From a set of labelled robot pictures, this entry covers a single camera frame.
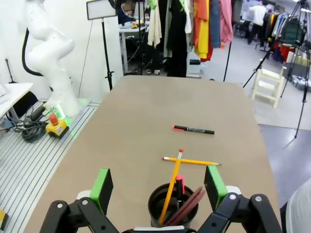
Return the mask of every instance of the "yellow pencil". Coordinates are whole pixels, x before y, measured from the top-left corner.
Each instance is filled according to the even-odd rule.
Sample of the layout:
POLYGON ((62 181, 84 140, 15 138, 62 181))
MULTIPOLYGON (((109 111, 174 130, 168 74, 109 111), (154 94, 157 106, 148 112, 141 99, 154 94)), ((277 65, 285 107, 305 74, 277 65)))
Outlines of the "yellow pencil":
MULTIPOLYGON (((176 158, 170 158, 170 157, 163 157, 163 160, 168 160, 168 161, 176 161, 176 158)), ((190 160, 190 159, 182 159, 182 163, 188 163, 188 164, 203 164, 203 165, 221 165, 218 163, 214 162, 205 162, 205 161, 198 161, 198 160, 190 160)))
POLYGON ((160 216, 160 221, 159 221, 160 224, 163 224, 164 217, 165 217, 165 214, 166 214, 166 211, 167 211, 167 207, 169 206, 169 203, 170 203, 170 199, 171 199, 171 196, 172 196, 172 192, 173 192, 173 188, 174 188, 174 184, 175 184, 175 179, 176 179, 176 176, 178 175, 180 161, 181 161, 181 155, 182 155, 183 151, 184 151, 183 149, 179 149, 179 153, 178 153, 178 157, 177 157, 176 162, 175 162, 175 168, 174 168, 174 172, 173 172, 173 175, 172 175, 172 178, 171 178, 169 190, 167 191, 167 195, 166 195, 166 198, 165 198, 163 210, 162 210, 162 213, 161 213, 161 216, 160 216))

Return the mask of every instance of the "pink garment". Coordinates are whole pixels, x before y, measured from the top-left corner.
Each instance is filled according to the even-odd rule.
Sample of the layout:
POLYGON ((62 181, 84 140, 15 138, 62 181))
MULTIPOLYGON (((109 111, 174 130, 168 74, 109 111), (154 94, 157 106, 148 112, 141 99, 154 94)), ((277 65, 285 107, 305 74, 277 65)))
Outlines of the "pink garment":
POLYGON ((231 0, 220 0, 220 39, 222 42, 231 42, 232 31, 232 9, 231 0))

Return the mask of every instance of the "white chair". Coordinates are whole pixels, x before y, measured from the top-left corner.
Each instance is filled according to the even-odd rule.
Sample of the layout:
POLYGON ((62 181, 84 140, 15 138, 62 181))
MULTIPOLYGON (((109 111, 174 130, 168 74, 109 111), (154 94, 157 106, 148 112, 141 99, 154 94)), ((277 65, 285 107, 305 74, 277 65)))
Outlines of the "white chair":
POLYGON ((251 99, 254 100, 256 95, 268 98, 274 101, 273 107, 276 108, 281 96, 282 86, 284 83, 283 72, 285 69, 286 67, 282 67, 282 70, 279 74, 269 71, 267 69, 258 69, 253 85, 253 93, 251 99), (266 83, 262 79, 271 80, 275 84, 266 83), (271 91, 271 95, 260 92, 260 88, 271 91))

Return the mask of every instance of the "brown tabletop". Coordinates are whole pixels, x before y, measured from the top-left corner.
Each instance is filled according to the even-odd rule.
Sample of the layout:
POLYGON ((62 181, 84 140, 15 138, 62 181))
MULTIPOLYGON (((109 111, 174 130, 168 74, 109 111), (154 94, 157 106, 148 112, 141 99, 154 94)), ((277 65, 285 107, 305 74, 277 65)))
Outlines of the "brown tabletop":
MULTIPOLYGON (((111 169, 114 189, 107 216, 119 232, 149 226, 147 202, 158 186, 169 183, 176 157, 223 164, 226 185, 245 197, 268 196, 279 213, 275 182, 250 100, 241 87, 187 78, 126 76, 104 99, 51 178, 25 232, 39 232, 54 200, 72 203, 80 191, 91 189, 99 170, 111 169), (173 131, 183 125, 214 130, 215 135, 173 131)), ((179 174, 195 190, 203 185, 205 166, 181 164, 179 174)), ((198 229, 211 213, 207 195, 191 223, 198 229)), ((228 233, 240 233, 231 224, 228 233)))

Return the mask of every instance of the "metal platform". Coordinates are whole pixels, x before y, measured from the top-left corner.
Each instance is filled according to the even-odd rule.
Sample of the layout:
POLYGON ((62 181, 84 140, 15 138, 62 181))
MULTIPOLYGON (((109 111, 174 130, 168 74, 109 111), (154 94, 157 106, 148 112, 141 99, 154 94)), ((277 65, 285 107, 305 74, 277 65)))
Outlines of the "metal platform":
POLYGON ((45 134, 27 143, 15 132, 0 139, 0 209, 9 216, 4 232, 24 231, 49 180, 98 106, 85 107, 62 139, 45 134))

